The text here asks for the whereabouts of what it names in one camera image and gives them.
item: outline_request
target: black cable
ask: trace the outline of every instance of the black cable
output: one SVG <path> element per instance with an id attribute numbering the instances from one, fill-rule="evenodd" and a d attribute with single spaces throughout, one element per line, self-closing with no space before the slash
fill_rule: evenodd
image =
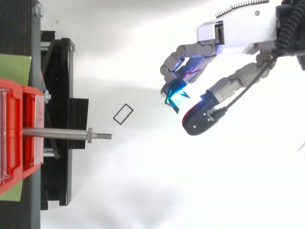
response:
<path id="1" fill-rule="evenodd" d="M 275 41 L 275 53 L 285 54 L 292 36 L 305 17 L 305 0 L 299 0 Z"/>
<path id="2" fill-rule="evenodd" d="M 231 106 L 233 106 L 265 73 L 265 71 L 270 68 L 270 66 L 277 60 L 280 54 L 273 57 L 266 66 L 259 72 L 259 74 L 251 81 L 251 83 L 238 95 L 235 99 L 233 99 L 226 107 L 224 107 L 224 111 L 227 111 Z"/>

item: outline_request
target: robotic hand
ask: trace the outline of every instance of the robotic hand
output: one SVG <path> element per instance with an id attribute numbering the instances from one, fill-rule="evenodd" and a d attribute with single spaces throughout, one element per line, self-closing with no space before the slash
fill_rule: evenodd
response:
<path id="1" fill-rule="evenodd" d="M 278 57 L 297 56 L 305 71 L 305 0 L 284 0 L 277 7 L 269 0 L 247 1 L 199 26 L 197 43 L 179 46 L 161 66 L 166 81 L 161 90 L 165 103 L 178 113 L 173 96 L 179 93 L 189 98 L 183 88 L 194 83 L 217 55 L 232 50 L 246 55 L 258 53 L 256 63 L 222 78 L 201 95 L 201 101 L 183 118 L 188 134 L 199 135 L 212 127 L 260 78 L 268 76 Z M 181 66 L 186 58 L 189 60 Z M 241 88 L 245 89 L 228 106 L 215 109 Z"/>

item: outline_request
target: black metal bracket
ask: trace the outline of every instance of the black metal bracket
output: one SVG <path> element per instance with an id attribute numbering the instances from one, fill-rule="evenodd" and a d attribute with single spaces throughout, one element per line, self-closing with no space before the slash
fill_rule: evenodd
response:
<path id="1" fill-rule="evenodd" d="M 73 98 L 73 42 L 55 40 L 55 32 L 42 31 L 41 41 L 49 42 L 41 51 L 41 72 L 52 98 L 46 104 L 45 126 L 60 129 L 86 130 L 88 99 Z M 48 209 L 48 201 L 67 206 L 71 201 L 72 150 L 84 149 L 85 141 L 45 139 L 45 148 L 52 148 L 58 156 L 45 157 L 41 166 L 41 210 Z"/>

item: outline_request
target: blue light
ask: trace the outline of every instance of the blue light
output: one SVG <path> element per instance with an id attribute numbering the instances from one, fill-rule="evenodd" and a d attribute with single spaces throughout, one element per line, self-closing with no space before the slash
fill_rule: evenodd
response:
<path id="1" fill-rule="evenodd" d="M 174 93 L 170 100 L 180 109 L 185 102 L 185 100 L 189 99 L 183 90 L 179 90 Z"/>

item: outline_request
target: green tape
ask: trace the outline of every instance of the green tape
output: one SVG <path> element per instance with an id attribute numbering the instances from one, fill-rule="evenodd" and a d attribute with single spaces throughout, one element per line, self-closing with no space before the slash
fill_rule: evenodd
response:
<path id="1" fill-rule="evenodd" d="M 28 85 L 30 66 L 30 56 L 0 54 L 0 78 Z"/>
<path id="2" fill-rule="evenodd" d="M 22 191 L 22 180 L 18 182 L 14 187 L 10 190 L 6 191 L 2 195 L 0 195 L 0 200 L 6 201 L 20 201 L 21 199 L 21 191 Z"/>
<path id="3" fill-rule="evenodd" d="M 31 66 L 30 56 L 16 56 L 0 54 L 0 78 L 28 85 Z M 13 188 L 0 195 L 0 200 L 20 201 L 22 180 Z"/>

